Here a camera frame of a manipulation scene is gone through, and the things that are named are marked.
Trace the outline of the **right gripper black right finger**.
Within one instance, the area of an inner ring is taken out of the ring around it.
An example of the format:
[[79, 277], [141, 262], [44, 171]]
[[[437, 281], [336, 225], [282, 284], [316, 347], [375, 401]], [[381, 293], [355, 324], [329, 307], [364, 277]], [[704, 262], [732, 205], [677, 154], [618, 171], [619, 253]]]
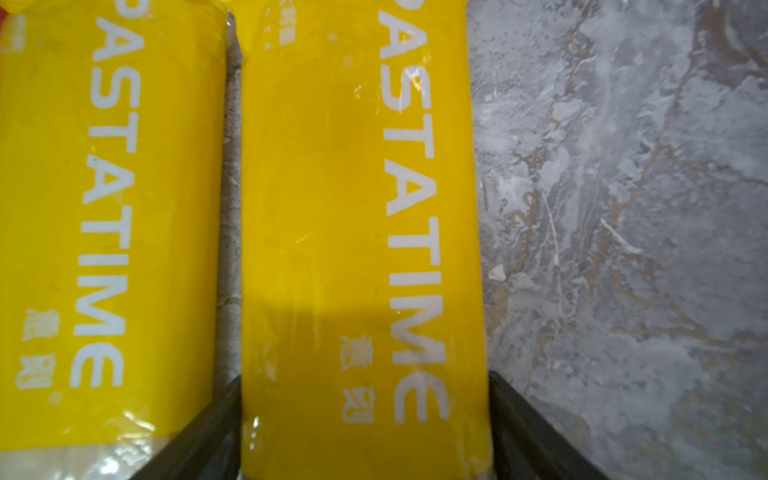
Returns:
[[494, 471], [502, 480], [607, 480], [499, 373], [489, 373]]

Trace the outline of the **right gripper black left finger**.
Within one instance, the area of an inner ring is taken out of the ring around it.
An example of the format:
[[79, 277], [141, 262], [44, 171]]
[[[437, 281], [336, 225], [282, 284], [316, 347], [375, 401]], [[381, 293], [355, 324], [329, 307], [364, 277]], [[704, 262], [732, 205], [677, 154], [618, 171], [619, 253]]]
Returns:
[[237, 377], [132, 479], [237, 479], [241, 421], [242, 386]]

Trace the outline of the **yellow spaghetti bag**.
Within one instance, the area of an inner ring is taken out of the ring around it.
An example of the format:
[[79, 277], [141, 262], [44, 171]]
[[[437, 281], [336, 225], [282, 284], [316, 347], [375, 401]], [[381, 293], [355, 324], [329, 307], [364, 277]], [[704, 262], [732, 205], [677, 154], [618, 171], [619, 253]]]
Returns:
[[1, 475], [128, 479], [210, 402], [227, 11], [1, 5]]
[[232, 1], [242, 471], [493, 467], [463, 1]]

